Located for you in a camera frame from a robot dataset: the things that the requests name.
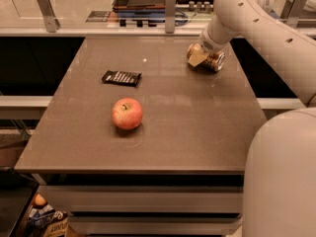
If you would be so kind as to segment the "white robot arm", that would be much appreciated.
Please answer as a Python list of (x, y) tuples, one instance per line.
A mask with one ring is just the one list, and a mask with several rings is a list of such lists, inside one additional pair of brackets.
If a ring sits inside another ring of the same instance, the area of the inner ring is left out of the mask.
[(214, 0), (199, 36), (205, 52), (234, 48), (260, 97), (294, 96), (302, 108), (254, 136), (244, 176), (243, 237), (316, 237), (316, 43), (274, 18), (274, 0)]

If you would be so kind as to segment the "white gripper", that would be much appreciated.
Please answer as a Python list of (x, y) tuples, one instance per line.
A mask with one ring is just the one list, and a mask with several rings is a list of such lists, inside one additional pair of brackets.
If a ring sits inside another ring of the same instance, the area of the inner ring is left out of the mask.
[[(221, 24), (209, 23), (201, 32), (198, 44), (209, 53), (216, 53), (222, 50), (231, 40), (231, 36), (225, 31)], [(189, 54), (188, 63), (196, 67), (204, 62), (208, 53), (203, 50), (194, 49)]]

